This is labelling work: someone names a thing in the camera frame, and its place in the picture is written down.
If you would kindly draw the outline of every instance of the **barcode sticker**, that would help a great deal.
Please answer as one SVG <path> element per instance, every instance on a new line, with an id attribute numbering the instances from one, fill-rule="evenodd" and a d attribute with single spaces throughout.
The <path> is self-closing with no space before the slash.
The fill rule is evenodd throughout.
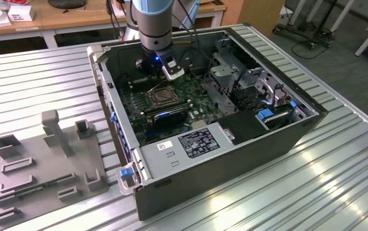
<path id="1" fill-rule="evenodd" d="M 27 31 L 27 30 L 38 30 L 38 26 L 35 27 L 26 27 L 26 28 L 18 28 L 16 31 Z"/>

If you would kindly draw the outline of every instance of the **green circuit board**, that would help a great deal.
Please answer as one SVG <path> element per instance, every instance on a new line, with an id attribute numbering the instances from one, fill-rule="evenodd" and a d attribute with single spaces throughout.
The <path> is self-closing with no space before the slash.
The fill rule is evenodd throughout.
<path id="1" fill-rule="evenodd" d="M 202 87 L 201 77 L 187 75 L 173 82 L 161 82 L 154 89 L 139 92 L 133 89 L 121 90 L 121 100 L 141 146 L 190 131 L 197 121 L 210 124 L 222 117 Z M 154 118 L 174 111 L 186 114 L 185 122 L 166 129 L 154 129 Z"/>

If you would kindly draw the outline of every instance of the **floor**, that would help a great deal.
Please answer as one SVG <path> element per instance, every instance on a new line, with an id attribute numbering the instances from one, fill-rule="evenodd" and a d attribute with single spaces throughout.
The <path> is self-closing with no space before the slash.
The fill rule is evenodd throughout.
<path id="1" fill-rule="evenodd" d="M 286 0 L 286 5 L 294 9 L 300 0 Z M 312 0 L 306 1 L 302 14 L 308 12 L 312 5 Z M 324 2 L 314 17 L 314 24 L 318 21 L 328 8 L 328 3 Z M 330 19 L 325 27 L 330 28 L 339 14 L 340 8 L 335 8 Z M 368 22 L 348 14 L 339 30 L 335 33 L 335 39 L 330 48 L 317 58 L 306 60 L 292 53 L 292 46 L 297 42 L 305 40 L 288 32 L 281 32 L 270 37 L 270 40 L 304 64 L 304 66 L 321 78 L 328 85 L 368 114 L 368 58 L 355 56 L 359 46 L 368 37 Z M 324 50 L 324 47 L 317 47 L 316 50 L 309 50 L 302 45 L 294 49 L 296 53 L 304 57 L 312 57 Z"/>

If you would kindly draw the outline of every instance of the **blue latch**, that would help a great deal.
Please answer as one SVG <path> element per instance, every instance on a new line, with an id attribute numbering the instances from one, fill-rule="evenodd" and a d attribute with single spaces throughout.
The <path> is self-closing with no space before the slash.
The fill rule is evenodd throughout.
<path id="1" fill-rule="evenodd" d="M 133 176 L 133 175 L 134 175 L 134 170 L 133 170 L 131 167 L 130 167 L 130 168 L 123 168 L 123 169 L 119 171 L 119 176 L 121 176 L 122 179 L 125 179 L 125 178 L 127 178 L 127 177 L 130 177 L 130 176 Z"/>
<path id="2" fill-rule="evenodd" d="M 289 102 L 289 105 L 292 106 L 292 108 L 296 108 L 296 107 L 297 107 L 297 104 L 296 104 L 294 101 L 290 101 L 290 102 Z"/>
<path id="3" fill-rule="evenodd" d="M 114 122 L 117 121 L 117 116 L 115 116 L 115 112 L 111 113 L 111 116 L 110 116 L 110 121 Z"/>
<path id="4" fill-rule="evenodd" d="M 261 111 L 258 112 L 257 115 L 258 115 L 258 118 L 260 118 L 261 120 L 264 120 L 265 118 L 273 116 L 274 113 L 272 112 L 272 110 L 265 109 L 265 110 L 261 110 Z"/>

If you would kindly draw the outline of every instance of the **power supply label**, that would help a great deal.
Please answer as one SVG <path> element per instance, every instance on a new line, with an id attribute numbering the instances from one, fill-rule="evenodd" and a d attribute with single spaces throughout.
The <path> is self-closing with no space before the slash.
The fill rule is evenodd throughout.
<path id="1" fill-rule="evenodd" d="M 220 148 L 220 145 L 209 131 L 203 128 L 198 131 L 178 137 L 190 158 L 195 158 Z"/>

